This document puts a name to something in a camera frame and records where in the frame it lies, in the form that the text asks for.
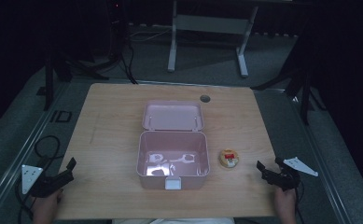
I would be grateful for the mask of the pink storage box with lid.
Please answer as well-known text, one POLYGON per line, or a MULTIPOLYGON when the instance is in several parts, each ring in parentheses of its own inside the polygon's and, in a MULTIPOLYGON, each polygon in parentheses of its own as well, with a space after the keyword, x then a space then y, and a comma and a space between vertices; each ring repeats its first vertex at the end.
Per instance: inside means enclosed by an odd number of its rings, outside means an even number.
POLYGON ((199 189, 210 172, 201 105, 191 101, 146 103, 136 173, 145 189, 199 189))

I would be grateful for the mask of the person's left hand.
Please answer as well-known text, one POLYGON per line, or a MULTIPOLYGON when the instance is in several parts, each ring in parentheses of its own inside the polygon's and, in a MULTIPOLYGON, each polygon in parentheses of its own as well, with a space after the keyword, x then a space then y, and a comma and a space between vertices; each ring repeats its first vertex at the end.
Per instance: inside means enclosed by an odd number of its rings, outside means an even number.
POLYGON ((52 224, 62 197, 63 189, 56 190, 46 198, 32 197, 33 224, 52 224))

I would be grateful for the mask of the person's right hand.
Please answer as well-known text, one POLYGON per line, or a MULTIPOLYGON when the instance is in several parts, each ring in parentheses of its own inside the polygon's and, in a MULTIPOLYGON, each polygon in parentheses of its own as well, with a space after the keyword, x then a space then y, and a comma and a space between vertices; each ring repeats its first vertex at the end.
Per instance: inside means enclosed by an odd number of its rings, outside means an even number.
POLYGON ((279 187, 274 191, 274 208, 281 224, 297 224, 296 221, 296 191, 294 189, 282 190, 279 187))

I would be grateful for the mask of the white metal desk frame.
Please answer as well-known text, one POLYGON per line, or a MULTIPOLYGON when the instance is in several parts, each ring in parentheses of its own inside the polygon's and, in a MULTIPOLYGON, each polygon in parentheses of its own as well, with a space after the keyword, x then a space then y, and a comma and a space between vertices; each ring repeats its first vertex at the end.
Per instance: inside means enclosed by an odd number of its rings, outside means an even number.
POLYGON ((177 53, 177 40, 176 35, 178 30, 195 31, 195 32, 208 32, 241 35, 243 37, 242 43, 236 48, 235 53, 239 65, 241 77, 248 77, 248 69, 244 57, 245 48, 249 36, 251 35, 255 18, 258 13, 258 7, 252 7, 249 19, 233 19, 233 18, 217 18, 179 14, 177 12, 178 0, 173 0, 173 13, 172 13, 172 40, 170 46, 170 53, 168 58, 167 71, 175 71, 176 53, 177 53))

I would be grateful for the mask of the black metal stand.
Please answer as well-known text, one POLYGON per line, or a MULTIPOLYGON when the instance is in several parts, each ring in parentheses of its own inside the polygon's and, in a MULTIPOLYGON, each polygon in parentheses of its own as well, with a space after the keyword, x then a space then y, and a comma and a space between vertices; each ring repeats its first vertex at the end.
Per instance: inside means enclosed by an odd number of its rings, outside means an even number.
POLYGON ((304 28, 288 54, 278 76, 252 87, 252 90, 263 91, 289 78, 290 81, 286 86, 285 94, 288 97, 296 97, 301 92, 300 118, 305 125, 309 124, 307 115, 312 78, 320 56, 320 49, 316 44, 317 39, 314 32, 310 28, 304 28))
POLYGON ((83 63, 80 63, 78 60, 72 58, 65 52, 57 49, 48 48, 45 52, 45 111, 48 111, 50 109, 50 106, 54 101, 53 71, 55 70, 54 60, 56 57, 62 59, 65 63, 69 62, 90 77, 101 80, 108 80, 108 77, 104 77, 96 73, 93 69, 89 68, 83 63))

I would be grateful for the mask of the dark equipment tower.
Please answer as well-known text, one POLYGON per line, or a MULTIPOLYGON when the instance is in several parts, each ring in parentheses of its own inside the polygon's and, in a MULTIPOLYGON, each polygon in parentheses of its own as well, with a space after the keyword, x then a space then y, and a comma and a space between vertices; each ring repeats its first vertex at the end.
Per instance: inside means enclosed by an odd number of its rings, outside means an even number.
POLYGON ((125 0, 105 0, 110 29, 109 59, 121 58, 128 38, 128 17, 125 0))

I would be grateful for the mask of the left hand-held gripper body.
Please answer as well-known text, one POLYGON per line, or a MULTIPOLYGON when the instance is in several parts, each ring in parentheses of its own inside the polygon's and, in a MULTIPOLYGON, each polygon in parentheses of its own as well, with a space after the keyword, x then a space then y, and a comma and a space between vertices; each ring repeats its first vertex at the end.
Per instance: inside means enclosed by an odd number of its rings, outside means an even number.
POLYGON ((21 166, 21 193, 46 198, 65 185, 61 176, 46 177, 44 169, 23 164, 21 166))

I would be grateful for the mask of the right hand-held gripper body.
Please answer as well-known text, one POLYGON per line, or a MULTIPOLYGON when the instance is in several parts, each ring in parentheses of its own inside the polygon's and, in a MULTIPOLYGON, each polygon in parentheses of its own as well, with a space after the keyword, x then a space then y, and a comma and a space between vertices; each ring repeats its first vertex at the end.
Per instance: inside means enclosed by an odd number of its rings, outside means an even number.
POLYGON ((282 190, 296 189, 300 184, 300 173, 318 176, 318 172, 313 170, 298 157, 290 159, 276 158, 275 163, 280 168, 280 173, 275 175, 273 184, 282 190))

